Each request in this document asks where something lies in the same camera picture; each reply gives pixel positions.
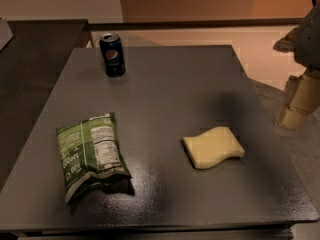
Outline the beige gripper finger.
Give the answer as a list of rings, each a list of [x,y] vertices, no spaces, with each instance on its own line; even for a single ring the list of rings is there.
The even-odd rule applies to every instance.
[[[284,90],[283,105],[275,123],[281,136],[292,134],[320,107],[320,71],[306,69],[299,77],[290,76]]]
[[[298,28],[293,28],[284,37],[276,41],[273,45],[273,49],[282,53],[294,52],[297,30]]]

